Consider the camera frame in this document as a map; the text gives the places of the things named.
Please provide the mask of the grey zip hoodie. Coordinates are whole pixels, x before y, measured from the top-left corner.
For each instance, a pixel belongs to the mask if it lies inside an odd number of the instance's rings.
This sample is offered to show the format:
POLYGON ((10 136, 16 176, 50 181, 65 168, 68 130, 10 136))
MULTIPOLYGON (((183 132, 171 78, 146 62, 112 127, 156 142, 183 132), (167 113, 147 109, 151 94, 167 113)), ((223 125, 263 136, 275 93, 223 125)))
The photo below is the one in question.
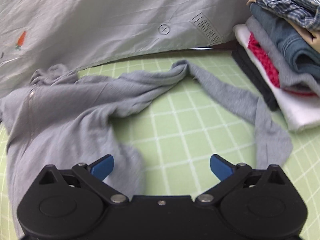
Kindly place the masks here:
POLYGON ((297 239, 308 215, 280 167, 291 138, 263 99, 185 60, 168 72, 116 79, 78 77, 56 65, 2 98, 1 119, 20 239, 297 239), (186 76, 254 126, 259 164, 235 165, 233 175, 195 199, 145 196, 143 159, 117 141, 109 119, 139 113, 186 76), (88 166, 107 154, 114 169, 99 180, 88 166))

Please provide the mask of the grey carrot print sheet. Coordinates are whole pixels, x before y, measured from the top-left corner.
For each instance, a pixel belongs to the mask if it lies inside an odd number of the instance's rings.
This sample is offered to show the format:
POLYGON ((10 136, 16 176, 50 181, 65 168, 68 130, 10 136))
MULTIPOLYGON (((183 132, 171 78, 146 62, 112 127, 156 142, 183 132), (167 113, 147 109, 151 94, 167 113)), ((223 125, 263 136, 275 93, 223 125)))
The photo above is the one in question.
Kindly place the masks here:
POLYGON ((1 0, 1 96, 37 69, 226 43, 248 0, 1 0))

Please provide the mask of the blue checked shirt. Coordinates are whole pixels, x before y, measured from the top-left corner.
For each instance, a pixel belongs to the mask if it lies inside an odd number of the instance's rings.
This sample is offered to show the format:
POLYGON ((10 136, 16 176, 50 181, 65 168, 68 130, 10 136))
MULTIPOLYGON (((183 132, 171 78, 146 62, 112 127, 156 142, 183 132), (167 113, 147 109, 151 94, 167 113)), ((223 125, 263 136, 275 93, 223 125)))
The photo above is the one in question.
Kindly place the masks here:
POLYGON ((257 0, 256 3, 308 31, 319 31, 319 0, 257 0))

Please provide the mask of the beige folded garment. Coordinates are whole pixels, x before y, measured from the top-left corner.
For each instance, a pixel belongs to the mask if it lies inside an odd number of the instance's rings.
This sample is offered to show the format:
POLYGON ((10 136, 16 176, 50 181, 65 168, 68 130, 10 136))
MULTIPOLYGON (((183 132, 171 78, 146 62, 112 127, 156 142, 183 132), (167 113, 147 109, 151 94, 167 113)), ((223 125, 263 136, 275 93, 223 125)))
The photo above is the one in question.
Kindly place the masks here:
POLYGON ((308 31, 301 26, 293 23, 290 20, 285 19, 286 22, 288 22, 299 35, 302 37, 302 39, 311 46, 315 51, 319 53, 319 31, 308 31))

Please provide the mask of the folded blue jeans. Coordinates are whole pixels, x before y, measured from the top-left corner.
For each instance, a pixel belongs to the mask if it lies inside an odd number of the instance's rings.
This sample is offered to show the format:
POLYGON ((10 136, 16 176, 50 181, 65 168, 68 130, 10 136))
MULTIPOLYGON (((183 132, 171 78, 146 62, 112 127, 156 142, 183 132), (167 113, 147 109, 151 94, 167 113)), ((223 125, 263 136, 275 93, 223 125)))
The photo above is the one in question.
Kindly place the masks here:
POLYGON ((252 3, 250 11, 283 55, 289 67, 299 74, 319 79, 319 52, 314 50, 285 19, 252 3))

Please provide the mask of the white folded garment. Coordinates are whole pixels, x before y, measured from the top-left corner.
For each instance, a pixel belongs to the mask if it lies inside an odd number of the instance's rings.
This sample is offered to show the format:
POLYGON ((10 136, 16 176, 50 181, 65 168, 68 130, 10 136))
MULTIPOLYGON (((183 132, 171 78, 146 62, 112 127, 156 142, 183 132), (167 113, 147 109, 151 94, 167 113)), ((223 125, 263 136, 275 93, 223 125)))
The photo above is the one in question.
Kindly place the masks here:
POLYGON ((247 48, 250 37, 248 28, 244 24, 238 24, 233 27, 233 31, 237 41, 245 49, 255 68, 262 75, 263 80, 274 94, 286 120, 288 129, 291 131, 302 131, 307 128, 319 126, 319 98, 315 96, 291 94, 274 86, 261 62, 247 48))

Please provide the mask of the red knitted garment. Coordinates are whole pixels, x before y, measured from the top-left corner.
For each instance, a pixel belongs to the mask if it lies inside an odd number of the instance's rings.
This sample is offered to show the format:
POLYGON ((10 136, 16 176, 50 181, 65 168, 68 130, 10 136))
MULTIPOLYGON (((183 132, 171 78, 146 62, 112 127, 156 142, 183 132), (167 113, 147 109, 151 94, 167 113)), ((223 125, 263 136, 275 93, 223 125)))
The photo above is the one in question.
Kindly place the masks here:
POLYGON ((289 86, 281 87, 279 81, 279 72, 272 63, 271 59, 268 57, 266 52, 261 48, 259 42, 255 39, 252 32, 250 32, 249 43, 247 48, 253 53, 253 55, 258 59, 262 64, 263 69, 265 70, 268 79, 271 81, 272 85, 276 88, 281 88, 284 91, 287 91, 292 94, 302 95, 302 96, 316 96, 316 93, 309 90, 307 87, 299 86, 289 86))

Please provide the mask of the black folded garment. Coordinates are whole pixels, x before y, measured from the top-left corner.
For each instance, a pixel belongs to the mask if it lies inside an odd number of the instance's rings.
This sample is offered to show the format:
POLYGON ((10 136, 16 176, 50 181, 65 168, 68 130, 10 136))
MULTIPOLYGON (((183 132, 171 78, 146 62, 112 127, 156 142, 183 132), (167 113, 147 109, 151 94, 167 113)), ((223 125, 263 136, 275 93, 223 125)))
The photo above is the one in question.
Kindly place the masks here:
POLYGON ((248 77, 251 83, 253 83, 255 88, 259 90, 269 109, 273 112, 277 111, 279 106, 272 90, 267 85, 254 63, 250 60, 245 49, 239 43, 236 44, 235 50, 232 51, 232 57, 242 72, 248 77))

